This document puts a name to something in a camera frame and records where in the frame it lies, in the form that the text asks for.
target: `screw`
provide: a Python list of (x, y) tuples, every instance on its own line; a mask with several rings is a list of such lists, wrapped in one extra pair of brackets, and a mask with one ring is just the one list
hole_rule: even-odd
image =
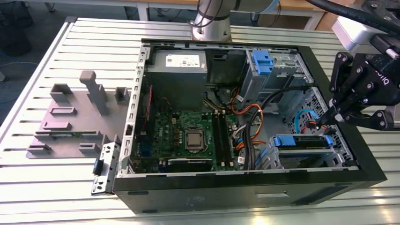
[(393, 59), (398, 59), (399, 58), (399, 53), (398, 52), (395, 52), (395, 50), (394, 49), (391, 49), (391, 48), (389, 48), (387, 50), (386, 50), (386, 53), (389, 54), (389, 56), (393, 58)]

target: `green circuit board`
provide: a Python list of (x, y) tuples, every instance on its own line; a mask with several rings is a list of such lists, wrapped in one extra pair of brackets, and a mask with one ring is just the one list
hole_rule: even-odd
[[(229, 134), (233, 134), (233, 126), (237, 124), (237, 115), (225, 115), (229, 127)], [(198, 129), (203, 132), (205, 149), (197, 153), (186, 149), (186, 130)], [(169, 158), (209, 158), (214, 161), (214, 171), (241, 170), (241, 166), (234, 160), (234, 146), (231, 139), (230, 150), (233, 164), (222, 165), (217, 160), (217, 147), (214, 140), (214, 126), (211, 112), (159, 112), (157, 115), (154, 142), (151, 147), (151, 157), (143, 160), (143, 166), (149, 173), (158, 173), (158, 165), (151, 159)]]

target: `aluminum work surface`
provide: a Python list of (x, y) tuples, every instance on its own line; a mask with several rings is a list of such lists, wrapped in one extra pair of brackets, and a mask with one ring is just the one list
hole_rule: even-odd
[[(81, 18), (65, 23), (0, 127), (0, 223), (397, 224), (400, 223), (400, 135), (361, 128), (389, 181), (319, 205), (135, 215), (117, 196), (91, 197), (94, 158), (27, 159), (55, 83), (82, 90), (83, 69), (106, 89), (131, 87), (142, 38), (190, 39), (185, 23)], [(331, 32), (233, 26), (234, 42), (307, 45), (327, 74), (343, 50)]]

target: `cpu socket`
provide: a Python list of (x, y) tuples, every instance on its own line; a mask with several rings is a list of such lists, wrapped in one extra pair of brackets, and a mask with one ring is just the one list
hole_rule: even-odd
[(205, 150), (203, 128), (189, 127), (186, 129), (186, 150), (191, 153), (199, 153)]

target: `ram slot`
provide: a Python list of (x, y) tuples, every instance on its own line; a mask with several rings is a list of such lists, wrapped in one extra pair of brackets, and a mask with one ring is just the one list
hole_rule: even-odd
[(225, 162), (225, 155), (223, 155), (223, 149), (222, 149), (222, 143), (221, 143), (221, 125), (219, 125), (219, 115), (213, 115), (213, 134), (214, 134), (214, 144), (215, 144), (215, 154), (217, 154), (217, 160), (218, 165), (222, 165)]
[(229, 126), (227, 126), (225, 114), (221, 114), (219, 121), (221, 121), (221, 142), (223, 147), (225, 162), (226, 162), (226, 166), (230, 166), (233, 158), (231, 158)]

